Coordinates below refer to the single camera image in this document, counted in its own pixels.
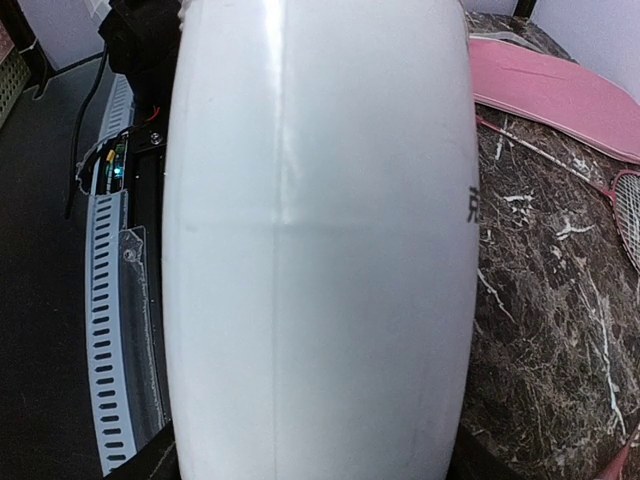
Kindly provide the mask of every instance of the black wire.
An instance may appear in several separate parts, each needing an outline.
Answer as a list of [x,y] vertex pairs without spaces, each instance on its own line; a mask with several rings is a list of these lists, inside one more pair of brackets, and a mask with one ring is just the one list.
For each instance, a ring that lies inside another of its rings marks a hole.
[[40,40],[38,39],[36,39],[35,50],[37,50],[38,53],[40,54],[40,58],[42,58],[42,63],[43,63],[42,78],[40,79],[38,90],[36,90],[36,93],[33,96],[34,99],[37,99],[37,98],[40,98],[42,95],[44,95],[44,89],[47,86],[47,83],[49,82],[49,60],[47,59],[47,56],[44,54],[44,50],[40,46]]
[[87,111],[87,107],[89,103],[91,103],[91,99],[98,91],[98,87],[100,86],[100,81],[102,80],[102,75],[104,74],[104,69],[107,65],[107,45],[105,44],[104,49],[102,50],[102,57],[100,58],[100,66],[98,67],[98,71],[96,72],[96,78],[93,81],[93,85],[91,86],[91,90],[87,94],[86,98],[80,105],[80,110],[78,111],[78,116],[76,117],[76,123],[73,127],[73,136],[71,137],[71,153],[69,155],[69,190],[67,192],[67,206],[64,209],[64,218],[69,219],[71,216],[71,209],[73,208],[73,200],[76,196],[76,163],[78,160],[78,142],[80,141],[80,127],[82,127],[82,120],[84,119],[84,114]]

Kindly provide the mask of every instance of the dark floor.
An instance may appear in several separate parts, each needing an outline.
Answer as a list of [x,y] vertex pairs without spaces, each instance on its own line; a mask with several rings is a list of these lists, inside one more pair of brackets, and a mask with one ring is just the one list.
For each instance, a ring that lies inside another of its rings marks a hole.
[[[97,61],[33,100],[0,130],[0,479],[101,478],[84,325],[85,199],[63,211],[76,112]],[[80,152],[97,139],[112,76],[85,117]]]

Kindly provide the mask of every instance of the screw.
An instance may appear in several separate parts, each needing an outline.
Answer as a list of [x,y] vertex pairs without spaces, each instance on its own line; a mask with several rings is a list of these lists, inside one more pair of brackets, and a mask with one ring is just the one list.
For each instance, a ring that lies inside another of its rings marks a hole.
[[162,143],[162,135],[160,135],[159,133],[153,132],[151,134],[151,143],[153,145],[160,145],[160,143]]

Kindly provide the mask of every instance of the marble surface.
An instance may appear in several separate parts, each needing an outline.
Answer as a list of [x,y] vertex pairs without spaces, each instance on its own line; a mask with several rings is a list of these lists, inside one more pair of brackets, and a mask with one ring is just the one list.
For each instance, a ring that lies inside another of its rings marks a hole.
[[[521,19],[469,14],[570,60]],[[478,106],[495,125],[602,185],[631,165],[533,122]],[[484,127],[481,247],[462,424],[532,479],[593,478],[640,418],[640,283],[597,190]],[[624,478],[640,478],[640,452]]]

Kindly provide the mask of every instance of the pink fabric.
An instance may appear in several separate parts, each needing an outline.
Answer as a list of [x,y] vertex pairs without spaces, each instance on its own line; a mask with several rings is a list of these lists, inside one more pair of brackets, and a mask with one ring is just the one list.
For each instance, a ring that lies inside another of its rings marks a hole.
[[552,126],[624,162],[640,164],[640,106],[593,72],[491,39],[471,39],[475,101]]

